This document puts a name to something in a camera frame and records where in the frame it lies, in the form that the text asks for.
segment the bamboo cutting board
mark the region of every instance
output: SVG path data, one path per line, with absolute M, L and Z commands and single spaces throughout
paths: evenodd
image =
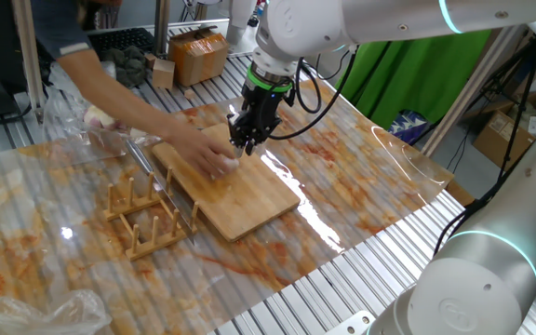
M 204 129 L 210 138 L 225 146 L 229 143 L 226 124 Z M 198 201 L 208 220 L 229 242 L 258 229 L 265 223 L 296 208 L 300 199 L 256 154 L 244 155 L 239 168 L 217 181 L 208 181 L 190 167 L 167 143 L 158 144 L 153 153 L 181 187 Z

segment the plastic bag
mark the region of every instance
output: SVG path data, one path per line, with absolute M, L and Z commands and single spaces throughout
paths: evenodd
M 101 298 L 89 289 L 69 293 L 45 315 L 29 304 L 0 297 L 0 334 L 93 335 L 109 325 Z
M 112 62 L 103 62 L 102 66 L 108 75 L 115 76 Z M 58 63 L 51 65 L 49 81 L 53 86 L 47 87 L 43 135 L 47 141 L 45 154 L 51 168 L 65 168 L 127 154 L 126 138 L 144 145 L 159 141 L 155 136 L 135 131 L 133 133 L 137 135 L 132 138 L 129 127 L 105 130 L 86 124 L 84 114 L 92 104 L 82 97 Z M 132 92 L 143 99 L 138 90 L 132 89 Z

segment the person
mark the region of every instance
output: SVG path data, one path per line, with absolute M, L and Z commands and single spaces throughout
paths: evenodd
M 84 27 L 91 26 L 92 8 L 120 6 L 122 0 L 32 0 L 36 39 L 72 78 L 82 96 L 126 125 L 158 136 L 207 179 L 229 171 L 223 156 L 231 150 L 201 131 L 183 124 L 136 97 L 107 75 Z

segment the human arm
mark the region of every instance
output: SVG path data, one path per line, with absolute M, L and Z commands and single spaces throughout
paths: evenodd
M 87 101 L 126 125 L 158 136 L 173 145 L 181 157 L 203 176 L 220 178 L 221 171 L 229 170 L 221 154 L 234 158 L 230 150 L 136 97 L 104 72 L 93 50 L 62 56 L 58 58 L 58 63 Z

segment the brown box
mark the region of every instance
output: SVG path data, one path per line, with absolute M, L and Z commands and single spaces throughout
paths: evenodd
M 513 129 L 514 120 L 506 114 L 496 111 L 476 138 L 473 146 L 501 168 Z M 535 137 L 522 127 L 518 127 L 512 153 L 510 154 L 512 159 L 506 165 L 506 169 L 509 169 L 533 142 L 535 142 Z
M 529 95 L 529 102 L 536 107 L 536 92 Z M 508 150 L 508 142 L 514 129 L 515 121 L 506 114 L 514 107 L 510 101 L 500 101 L 492 103 L 485 111 L 494 112 L 487 125 L 476 138 L 473 146 L 482 154 L 489 158 L 495 165 L 502 167 L 503 158 Z M 535 141 L 535 137 L 530 135 L 527 129 L 518 127 L 514 146 L 510 154 L 511 160 L 507 163 L 506 169 L 510 168 L 520 156 Z
M 174 62 L 170 60 L 155 60 L 153 68 L 153 86 L 172 89 L 174 73 Z
M 146 67 L 152 70 L 154 68 L 154 62 L 156 61 L 156 56 L 153 54 L 146 54 L 144 58 L 146 58 Z
M 175 61 L 177 81 L 188 87 L 222 74 L 229 43 L 207 27 L 171 37 L 168 57 Z

